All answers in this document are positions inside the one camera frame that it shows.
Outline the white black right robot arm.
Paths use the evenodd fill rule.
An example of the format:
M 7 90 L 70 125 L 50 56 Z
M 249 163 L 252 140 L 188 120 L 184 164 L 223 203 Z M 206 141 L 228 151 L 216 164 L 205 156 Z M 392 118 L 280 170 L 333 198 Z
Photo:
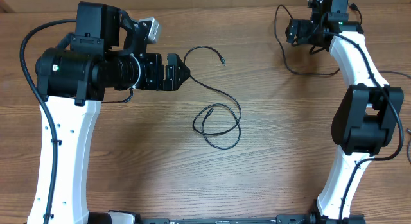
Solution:
M 278 215 L 278 223 L 365 223 L 352 215 L 351 202 L 371 162 L 396 157 L 404 142 L 399 113 L 401 88 L 389 85 L 375 67 L 365 45 L 362 25 L 350 21 L 348 0 L 309 0 L 310 19 L 291 18 L 285 34 L 293 46 L 308 44 L 310 53 L 326 50 L 337 61 L 347 91 L 333 118 L 331 135 L 336 155 L 327 182 L 307 214 Z M 394 130 L 399 145 L 381 158 Z

